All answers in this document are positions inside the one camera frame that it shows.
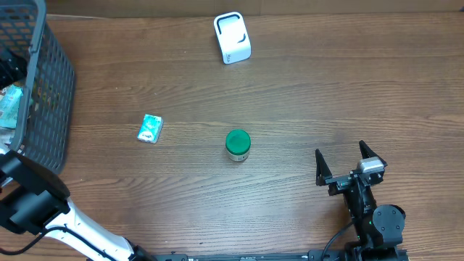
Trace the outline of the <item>green lid jar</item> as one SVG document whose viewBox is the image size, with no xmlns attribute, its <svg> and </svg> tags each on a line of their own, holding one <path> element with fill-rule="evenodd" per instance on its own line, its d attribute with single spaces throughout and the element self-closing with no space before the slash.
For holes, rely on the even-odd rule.
<svg viewBox="0 0 464 261">
<path fill-rule="evenodd" d="M 242 129 L 235 129 L 228 133 L 225 138 L 225 149 L 228 157 L 234 162 L 242 162 L 249 156 L 251 138 Z"/>
</svg>

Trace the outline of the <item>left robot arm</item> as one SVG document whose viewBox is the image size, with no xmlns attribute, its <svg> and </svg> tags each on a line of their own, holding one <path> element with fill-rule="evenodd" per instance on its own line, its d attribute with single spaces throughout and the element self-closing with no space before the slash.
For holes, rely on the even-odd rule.
<svg viewBox="0 0 464 261">
<path fill-rule="evenodd" d="M 36 236 L 16 251 L 22 254 L 48 236 L 78 250 L 89 260 L 154 260 L 139 245 L 115 235 L 82 213 L 70 191 L 47 167 L 1 145 L 1 181 L 11 178 L 19 186 L 1 200 L 1 227 L 16 234 Z"/>
</svg>

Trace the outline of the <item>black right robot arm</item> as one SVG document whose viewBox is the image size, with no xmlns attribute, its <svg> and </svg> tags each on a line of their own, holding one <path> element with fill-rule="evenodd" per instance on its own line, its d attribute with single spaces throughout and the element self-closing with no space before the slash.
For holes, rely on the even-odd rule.
<svg viewBox="0 0 464 261">
<path fill-rule="evenodd" d="M 328 194 L 344 197 L 351 221 L 340 229 L 322 251 L 310 251 L 314 260 L 408 260 L 407 252 L 397 246 L 403 242 L 405 211 L 394 204 L 377 205 L 372 187 L 384 180 L 387 162 L 363 140 L 359 141 L 362 159 L 349 174 L 334 177 L 320 150 L 315 151 L 316 185 L 327 186 Z M 348 242 L 342 250 L 329 248 L 350 227 L 357 240 Z"/>
</svg>

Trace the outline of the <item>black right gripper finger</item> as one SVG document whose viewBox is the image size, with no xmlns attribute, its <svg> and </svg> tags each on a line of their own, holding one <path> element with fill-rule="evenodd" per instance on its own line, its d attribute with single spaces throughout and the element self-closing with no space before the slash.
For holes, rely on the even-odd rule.
<svg viewBox="0 0 464 261">
<path fill-rule="evenodd" d="M 387 166 L 387 162 L 378 156 L 363 140 L 359 141 L 359 147 L 363 159 L 377 157 L 382 162 L 384 167 Z"/>
<path fill-rule="evenodd" d="M 316 158 L 316 185 L 325 186 L 328 179 L 333 178 L 333 175 L 319 149 L 315 150 Z"/>
</svg>

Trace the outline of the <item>teal tissue packet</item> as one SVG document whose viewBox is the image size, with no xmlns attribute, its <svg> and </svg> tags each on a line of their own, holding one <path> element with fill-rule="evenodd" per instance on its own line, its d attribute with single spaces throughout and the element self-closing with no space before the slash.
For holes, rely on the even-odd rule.
<svg viewBox="0 0 464 261">
<path fill-rule="evenodd" d="M 139 141 L 155 144 L 160 136 L 164 120 L 155 115 L 144 115 L 141 128 L 138 132 Z"/>
</svg>

